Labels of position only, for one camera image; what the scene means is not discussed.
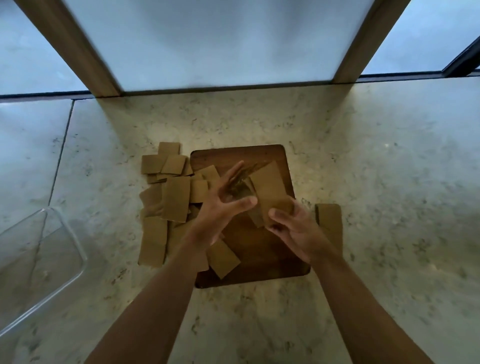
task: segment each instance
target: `person's right hand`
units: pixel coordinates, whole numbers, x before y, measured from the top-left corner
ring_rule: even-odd
[[[270,218],[282,226],[272,226],[267,230],[282,239],[298,258],[310,264],[332,244],[300,202],[290,199],[294,205],[293,214],[270,209]]]

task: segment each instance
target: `transparent plastic container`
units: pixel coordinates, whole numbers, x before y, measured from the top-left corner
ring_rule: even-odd
[[[0,338],[76,281],[86,264],[83,247],[53,207],[0,234]]]

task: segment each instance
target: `dark wooden tray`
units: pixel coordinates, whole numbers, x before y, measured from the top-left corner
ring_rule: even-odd
[[[190,154],[194,171],[213,164],[220,175],[239,160],[244,160],[246,167],[276,160],[287,194],[295,197],[282,145],[195,150]],[[212,269],[198,273],[195,281],[197,288],[303,276],[310,272],[308,264],[298,259],[274,234],[264,228],[256,228],[247,214],[236,216],[223,233],[225,243],[241,263],[223,279],[219,279]]]

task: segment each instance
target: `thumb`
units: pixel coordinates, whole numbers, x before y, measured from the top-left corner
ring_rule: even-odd
[[[278,208],[271,208],[268,211],[268,215],[273,221],[285,225],[289,230],[299,231],[300,229],[298,221],[285,211],[279,210]]]
[[[248,196],[237,201],[229,202],[226,205],[229,215],[235,216],[241,212],[250,210],[257,204],[257,202],[258,200],[255,196]]]

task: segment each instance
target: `person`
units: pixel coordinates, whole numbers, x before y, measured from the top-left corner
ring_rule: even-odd
[[[166,363],[187,310],[201,255],[228,222],[257,203],[250,196],[233,201],[229,183],[243,162],[209,191],[181,248],[113,323],[86,363]],[[291,215],[271,209],[278,223],[270,229],[312,266],[323,288],[353,363],[432,363],[378,304],[309,212],[296,200]]]

